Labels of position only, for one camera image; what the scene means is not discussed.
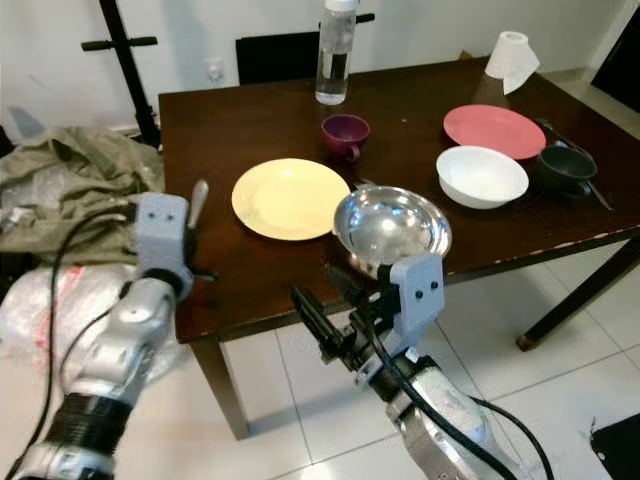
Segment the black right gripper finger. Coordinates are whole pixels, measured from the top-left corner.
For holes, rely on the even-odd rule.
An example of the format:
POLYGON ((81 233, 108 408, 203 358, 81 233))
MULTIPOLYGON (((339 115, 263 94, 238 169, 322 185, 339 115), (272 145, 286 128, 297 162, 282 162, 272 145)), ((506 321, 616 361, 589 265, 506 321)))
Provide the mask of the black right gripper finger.
POLYGON ((374 298, 375 294, 379 293, 378 288, 371 288, 371 285, 365 280, 352 276, 346 268, 340 268, 337 265, 326 265, 325 275, 349 306, 360 311, 366 317, 381 316, 378 302, 374 298))
POLYGON ((325 314, 323 305, 316 300, 314 294, 305 288, 293 287, 291 301, 294 311, 302 319, 302 324, 314 335, 321 355, 347 355, 349 352, 347 335, 335 328, 325 314))

